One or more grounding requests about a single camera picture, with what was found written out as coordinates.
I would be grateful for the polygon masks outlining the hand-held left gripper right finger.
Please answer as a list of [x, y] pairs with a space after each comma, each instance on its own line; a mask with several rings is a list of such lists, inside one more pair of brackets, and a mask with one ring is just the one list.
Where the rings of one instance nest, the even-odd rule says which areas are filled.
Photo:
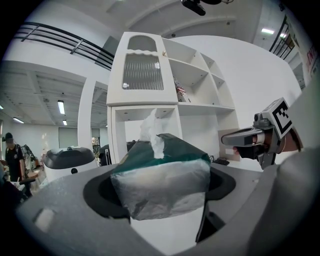
[[248, 256], [257, 217], [242, 207], [262, 173], [230, 166], [212, 166], [210, 171], [196, 245], [174, 256]]

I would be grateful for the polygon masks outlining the person's right hand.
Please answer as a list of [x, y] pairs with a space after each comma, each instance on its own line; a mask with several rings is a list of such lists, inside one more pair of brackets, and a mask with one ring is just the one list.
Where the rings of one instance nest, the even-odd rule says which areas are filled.
[[269, 147], [272, 141], [272, 135], [269, 133], [260, 133], [252, 136], [253, 144], [263, 144], [265, 147]]

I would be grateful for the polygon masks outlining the white shelf cabinet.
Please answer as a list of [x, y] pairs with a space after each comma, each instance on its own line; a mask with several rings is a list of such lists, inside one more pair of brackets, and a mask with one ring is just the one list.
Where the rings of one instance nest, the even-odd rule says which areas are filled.
[[[188, 102], [178, 102], [173, 77]], [[219, 130], [238, 128], [234, 101], [215, 59], [203, 51], [159, 35], [126, 32], [115, 53], [107, 91], [110, 156], [118, 163], [127, 142], [138, 140], [153, 109], [157, 133], [169, 133], [219, 156]]]

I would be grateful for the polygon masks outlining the person's grey shirt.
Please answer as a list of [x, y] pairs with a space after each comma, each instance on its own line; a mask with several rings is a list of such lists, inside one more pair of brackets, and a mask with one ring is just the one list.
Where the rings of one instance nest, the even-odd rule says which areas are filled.
[[319, 79], [309, 83], [289, 113], [304, 149], [277, 168], [248, 256], [320, 256]]

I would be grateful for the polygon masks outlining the short black balcony railing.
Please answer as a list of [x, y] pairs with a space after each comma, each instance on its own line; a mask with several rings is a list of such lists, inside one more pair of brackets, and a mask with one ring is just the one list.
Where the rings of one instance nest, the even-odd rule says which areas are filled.
[[298, 54], [293, 37], [290, 34], [289, 21], [286, 15], [269, 52], [288, 63]]

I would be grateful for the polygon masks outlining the beige cardboard box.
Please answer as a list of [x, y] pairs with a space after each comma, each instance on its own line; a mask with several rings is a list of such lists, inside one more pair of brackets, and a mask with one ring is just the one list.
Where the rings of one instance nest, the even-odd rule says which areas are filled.
[[218, 140], [219, 140], [219, 157], [226, 159], [227, 161], [236, 161], [239, 162], [241, 157], [235, 154], [233, 150], [233, 146], [224, 145], [221, 141], [222, 136], [236, 132], [238, 129], [225, 129], [225, 130], [218, 130]]

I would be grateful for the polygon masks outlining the long black balcony railing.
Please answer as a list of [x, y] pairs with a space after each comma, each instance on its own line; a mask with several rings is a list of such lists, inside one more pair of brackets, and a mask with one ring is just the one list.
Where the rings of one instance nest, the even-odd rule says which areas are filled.
[[115, 55], [95, 43], [66, 30], [38, 22], [24, 22], [14, 39], [30, 41], [62, 49], [106, 69], [111, 70]]

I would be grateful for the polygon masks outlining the black office chair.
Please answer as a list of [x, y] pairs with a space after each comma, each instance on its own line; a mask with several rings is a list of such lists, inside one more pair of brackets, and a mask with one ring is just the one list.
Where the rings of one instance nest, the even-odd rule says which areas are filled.
[[24, 194], [26, 198], [30, 198], [33, 196], [31, 192], [31, 183], [34, 183], [35, 181], [35, 178], [27, 178], [18, 182], [18, 189]]

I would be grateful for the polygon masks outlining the white banner with red letters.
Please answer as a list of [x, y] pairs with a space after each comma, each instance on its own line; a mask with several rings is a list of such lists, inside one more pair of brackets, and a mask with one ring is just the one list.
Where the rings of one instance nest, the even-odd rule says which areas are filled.
[[316, 72], [319, 61], [319, 53], [316, 50], [315, 46], [312, 45], [306, 53], [306, 68], [310, 77], [312, 77]]

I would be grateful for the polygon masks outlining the green and white tissues pack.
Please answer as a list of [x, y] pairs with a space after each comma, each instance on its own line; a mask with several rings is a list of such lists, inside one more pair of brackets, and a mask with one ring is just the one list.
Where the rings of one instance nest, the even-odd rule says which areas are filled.
[[204, 204], [211, 179], [209, 155], [170, 133], [158, 133], [153, 109], [140, 126], [139, 140], [110, 180], [132, 219], [165, 219]]

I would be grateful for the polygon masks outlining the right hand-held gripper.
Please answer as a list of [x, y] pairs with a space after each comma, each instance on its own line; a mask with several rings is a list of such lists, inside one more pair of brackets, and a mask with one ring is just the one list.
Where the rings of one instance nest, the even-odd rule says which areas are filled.
[[[257, 160], [262, 169], [273, 165], [276, 155], [280, 153], [282, 138], [293, 127], [288, 116], [288, 108], [283, 97], [273, 101], [260, 113], [254, 115], [252, 127], [223, 135], [221, 142], [225, 146], [234, 146], [235, 154], [240, 155], [241, 158]], [[253, 144], [253, 135], [263, 133], [272, 136], [269, 147], [264, 144]]]

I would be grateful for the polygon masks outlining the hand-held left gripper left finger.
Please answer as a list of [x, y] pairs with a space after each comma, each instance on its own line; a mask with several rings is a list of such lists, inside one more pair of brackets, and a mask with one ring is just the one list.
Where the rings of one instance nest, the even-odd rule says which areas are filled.
[[53, 256], [163, 256], [132, 227], [111, 182], [114, 165], [58, 178], [16, 216]]

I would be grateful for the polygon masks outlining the person's right forearm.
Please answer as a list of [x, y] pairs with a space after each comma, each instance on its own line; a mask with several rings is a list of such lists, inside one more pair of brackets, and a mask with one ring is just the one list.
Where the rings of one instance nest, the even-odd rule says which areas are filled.
[[297, 130], [293, 127], [290, 131], [282, 138], [280, 144], [280, 153], [283, 152], [300, 152], [303, 148], [302, 141], [298, 135]]

